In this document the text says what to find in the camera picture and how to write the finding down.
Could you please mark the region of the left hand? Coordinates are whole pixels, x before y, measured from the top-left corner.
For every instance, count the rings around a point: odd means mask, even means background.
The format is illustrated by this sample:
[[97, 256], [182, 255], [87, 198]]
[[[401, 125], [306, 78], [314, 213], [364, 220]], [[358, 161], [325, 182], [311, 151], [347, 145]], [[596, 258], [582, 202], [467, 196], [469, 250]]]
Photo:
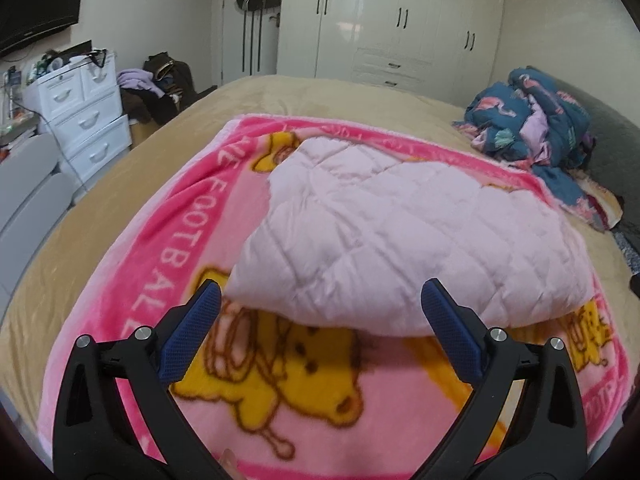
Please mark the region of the left hand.
[[232, 480], [246, 480], [244, 474], [239, 470], [235, 455], [228, 448], [222, 452], [219, 463]]

